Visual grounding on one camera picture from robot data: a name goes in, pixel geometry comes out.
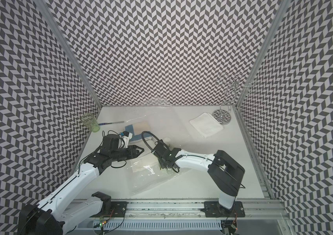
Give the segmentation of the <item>pale green towel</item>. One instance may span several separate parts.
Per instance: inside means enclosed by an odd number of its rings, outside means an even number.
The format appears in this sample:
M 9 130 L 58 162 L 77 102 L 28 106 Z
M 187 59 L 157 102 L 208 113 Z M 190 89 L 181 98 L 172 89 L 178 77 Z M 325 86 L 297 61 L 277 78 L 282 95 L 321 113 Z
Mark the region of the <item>pale green towel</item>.
M 174 177 L 180 173 L 180 169 L 176 166 L 173 166 L 172 168 L 164 168 L 163 172 Z

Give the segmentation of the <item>blue and beige towel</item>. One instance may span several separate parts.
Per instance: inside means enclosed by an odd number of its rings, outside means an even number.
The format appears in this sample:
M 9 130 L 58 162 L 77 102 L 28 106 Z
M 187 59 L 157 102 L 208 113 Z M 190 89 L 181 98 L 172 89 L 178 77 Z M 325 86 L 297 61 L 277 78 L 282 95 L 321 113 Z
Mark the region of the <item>blue and beige towel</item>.
M 125 131 L 131 133 L 133 136 L 130 139 L 130 143 L 136 143 L 142 141 L 142 132 L 150 131 L 150 125 L 146 121 L 137 122 L 134 124 L 130 124 L 125 126 Z

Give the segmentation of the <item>clear plastic vacuum bag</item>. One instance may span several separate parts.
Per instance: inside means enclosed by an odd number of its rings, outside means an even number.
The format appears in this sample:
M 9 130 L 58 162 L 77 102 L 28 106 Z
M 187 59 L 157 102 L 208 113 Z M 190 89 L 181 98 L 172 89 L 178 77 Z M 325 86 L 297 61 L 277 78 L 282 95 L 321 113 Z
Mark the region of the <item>clear plastic vacuum bag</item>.
M 125 122 L 124 129 L 133 135 L 129 144 L 144 149 L 139 157 L 129 160 L 125 167 L 129 193 L 132 196 L 186 172 L 175 166 L 162 166 L 160 160 L 152 154 L 158 140 L 164 141 L 170 150 L 186 149 L 193 140 L 169 100 L 151 98 L 141 102 L 139 107 L 127 108 L 125 113 L 129 119 Z

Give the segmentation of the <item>white cloth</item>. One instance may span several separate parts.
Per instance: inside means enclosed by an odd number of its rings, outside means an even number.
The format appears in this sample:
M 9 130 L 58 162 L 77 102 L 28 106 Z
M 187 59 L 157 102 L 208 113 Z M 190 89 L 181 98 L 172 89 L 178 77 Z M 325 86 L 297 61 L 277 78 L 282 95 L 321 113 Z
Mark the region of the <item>white cloth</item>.
M 203 138 L 211 137 L 224 129 L 210 113 L 203 113 L 189 123 Z

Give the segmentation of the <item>white towel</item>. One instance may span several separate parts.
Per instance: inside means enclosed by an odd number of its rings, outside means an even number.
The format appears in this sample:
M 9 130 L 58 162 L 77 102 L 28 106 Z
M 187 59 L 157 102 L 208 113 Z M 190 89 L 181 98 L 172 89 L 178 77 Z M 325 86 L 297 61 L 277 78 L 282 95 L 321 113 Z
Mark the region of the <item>white towel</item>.
M 157 168 L 160 166 L 158 159 L 152 154 L 132 159 L 130 163 L 131 169 L 134 173 L 143 170 L 153 171 L 153 168 Z

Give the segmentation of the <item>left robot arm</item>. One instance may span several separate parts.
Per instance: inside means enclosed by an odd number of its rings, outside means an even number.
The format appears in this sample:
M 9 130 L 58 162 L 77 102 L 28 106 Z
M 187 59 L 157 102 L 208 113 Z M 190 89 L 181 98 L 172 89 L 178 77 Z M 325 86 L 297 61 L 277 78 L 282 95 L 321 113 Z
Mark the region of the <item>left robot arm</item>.
M 139 157 L 144 149 L 129 145 L 130 136 L 108 134 L 92 153 L 81 160 L 77 172 L 49 196 L 35 205 L 26 205 L 19 213 L 20 235 L 65 235 L 85 219 L 97 215 L 111 217 L 111 197 L 96 192 L 86 201 L 68 209 L 70 203 L 88 184 L 100 176 L 113 162 Z

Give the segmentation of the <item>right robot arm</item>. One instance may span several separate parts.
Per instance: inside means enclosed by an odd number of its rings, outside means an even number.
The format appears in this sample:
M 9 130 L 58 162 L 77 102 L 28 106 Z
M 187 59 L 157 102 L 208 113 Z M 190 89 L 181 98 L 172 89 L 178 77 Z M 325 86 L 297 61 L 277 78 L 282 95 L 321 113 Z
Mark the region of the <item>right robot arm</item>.
M 193 169 L 208 173 L 216 186 L 220 189 L 218 204 L 231 210 L 234 206 L 239 190 L 243 187 L 245 169 L 234 158 L 223 150 L 215 154 L 198 154 L 180 148 L 169 149 L 163 141 L 158 141 L 151 149 L 162 168 Z

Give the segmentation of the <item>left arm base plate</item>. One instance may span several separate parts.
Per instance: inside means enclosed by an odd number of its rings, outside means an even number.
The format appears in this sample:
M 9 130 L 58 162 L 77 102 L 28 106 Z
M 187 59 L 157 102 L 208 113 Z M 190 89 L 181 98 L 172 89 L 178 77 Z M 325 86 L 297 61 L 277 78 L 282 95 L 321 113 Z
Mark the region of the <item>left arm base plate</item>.
M 124 217 L 126 214 L 128 202 L 127 201 L 111 201 L 104 202 L 101 211 L 91 216 L 91 218 L 99 217 Z

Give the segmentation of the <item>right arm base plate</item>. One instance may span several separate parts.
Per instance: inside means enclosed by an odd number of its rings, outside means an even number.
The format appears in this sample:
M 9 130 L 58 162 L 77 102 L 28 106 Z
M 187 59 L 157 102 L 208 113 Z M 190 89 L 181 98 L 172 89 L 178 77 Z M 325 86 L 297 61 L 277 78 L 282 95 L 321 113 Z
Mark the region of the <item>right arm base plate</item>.
M 235 201 L 231 209 L 221 206 L 218 201 L 205 201 L 204 208 L 200 210 L 205 217 L 245 217 L 245 211 L 242 202 Z

